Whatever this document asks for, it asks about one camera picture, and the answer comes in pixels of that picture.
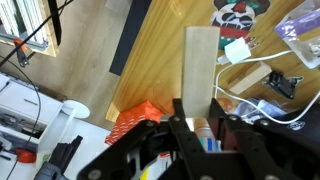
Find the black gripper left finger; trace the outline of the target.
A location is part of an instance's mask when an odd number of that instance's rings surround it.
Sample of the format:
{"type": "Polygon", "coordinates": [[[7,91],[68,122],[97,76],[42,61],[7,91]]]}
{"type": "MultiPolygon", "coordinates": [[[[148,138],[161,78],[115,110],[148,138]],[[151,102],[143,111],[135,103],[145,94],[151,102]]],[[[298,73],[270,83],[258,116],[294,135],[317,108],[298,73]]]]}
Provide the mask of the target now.
{"type": "Polygon", "coordinates": [[[169,118],[169,127],[175,141],[175,158],[168,175],[173,180],[200,180],[204,149],[186,123],[182,100],[173,99],[172,103],[174,114],[169,118]]]}

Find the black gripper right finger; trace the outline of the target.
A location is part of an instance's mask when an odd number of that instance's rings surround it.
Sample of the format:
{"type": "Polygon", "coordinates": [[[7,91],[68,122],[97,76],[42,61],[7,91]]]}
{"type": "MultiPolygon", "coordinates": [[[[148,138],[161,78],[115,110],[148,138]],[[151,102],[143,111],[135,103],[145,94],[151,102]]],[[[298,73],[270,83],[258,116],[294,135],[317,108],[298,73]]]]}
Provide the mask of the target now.
{"type": "Polygon", "coordinates": [[[226,114],[218,101],[212,98],[207,121],[215,139],[221,143],[222,151],[242,151],[239,133],[246,127],[239,116],[226,114]]]}

